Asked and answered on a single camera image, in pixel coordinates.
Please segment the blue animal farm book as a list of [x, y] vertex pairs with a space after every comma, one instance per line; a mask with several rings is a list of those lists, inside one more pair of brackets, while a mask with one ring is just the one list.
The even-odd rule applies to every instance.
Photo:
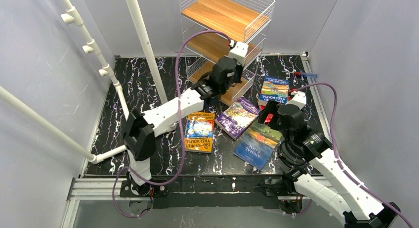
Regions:
[[279, 131], [268, 125], [253, 122], [245, 131], [233, 154], [262, 171], [282, 138]]

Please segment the white wire wooden shelf rack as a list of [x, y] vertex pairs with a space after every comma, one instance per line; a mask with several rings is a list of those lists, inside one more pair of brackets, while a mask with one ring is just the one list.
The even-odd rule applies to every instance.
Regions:
[[230, 106], [242, 97], [254, 83], [275, 3], [275, 0], [179, 0], [183, 38], [209, 31], [194, 37], [185, 48], [185, 54], [194, 53], [198, 57], [186, 67], [188, 80], [196, 83], [220, 58], [227, 56], [230, 51], [227, 39], [231, 38], [248, 47], [240, 61], [244, 68], [241, 82], [230, 88], [221, 101]]

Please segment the orange 130-storey treehouse book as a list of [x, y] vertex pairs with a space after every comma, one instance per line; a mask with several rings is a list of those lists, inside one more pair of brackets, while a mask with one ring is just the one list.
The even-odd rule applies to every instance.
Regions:
[[184, 142], [186, 151], [212, 153], [214, 113], [195, 112], [187, 116]]

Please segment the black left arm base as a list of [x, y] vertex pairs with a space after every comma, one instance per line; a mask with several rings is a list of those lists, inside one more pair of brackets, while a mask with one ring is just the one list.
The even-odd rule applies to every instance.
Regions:
[[126, 180], [121, 184], [119, 196], [123, 198], [167, 197], [168, 188], [166, 186], [155, 186], [148, 183], [137, 185], [130, 176], [127, 176]]

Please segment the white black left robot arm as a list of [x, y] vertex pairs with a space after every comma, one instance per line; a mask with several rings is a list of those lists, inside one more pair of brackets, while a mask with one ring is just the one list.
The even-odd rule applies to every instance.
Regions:
[[179, 97], [145, 112], [130, 112], [122, 122], [122, 135], [128, 150], [128, 178], [132, 184], [159, 185], [151, 181], [150, 171], [150, 157], [157, 150], [155, 138], [186, 116], [219, 101], [230, 87], [241, 82], [244, 66], [244, 57], [224, 56]]

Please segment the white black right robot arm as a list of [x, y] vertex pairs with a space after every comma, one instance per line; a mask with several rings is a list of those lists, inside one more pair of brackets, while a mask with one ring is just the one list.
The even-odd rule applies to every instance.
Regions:
[[291, 191], [308, 196], [345, 228], [388, 228], [400, 209], [395, 203], [385, 203], [363, 188], [363, 183], [341, 162], [324, 134], [308, 127], [303, 118], [304, 102], [291, 100], [280, 104], [270, 100], [262, 110], [259, 122], [268, 115], [273, 118], [268, 126], [280, 131], [284, 144], [303, 158], [305, 163], [320, 171], [333, 189], [317, 182], [305, 166], [293, 166], [282, 175], [282, 182]]

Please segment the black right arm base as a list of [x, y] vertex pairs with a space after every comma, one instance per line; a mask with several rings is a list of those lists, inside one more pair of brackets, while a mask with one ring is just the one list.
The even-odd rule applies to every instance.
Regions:
[[304, 207], [304, 195], [296, 192], [293, 181], [281, 176], [261, 180], [255, 189], [266, 197], [276, 197], [279, 200], [279, 209], [283, 215], [296, 217], [305, 214], [312, 205], [312, 200]]

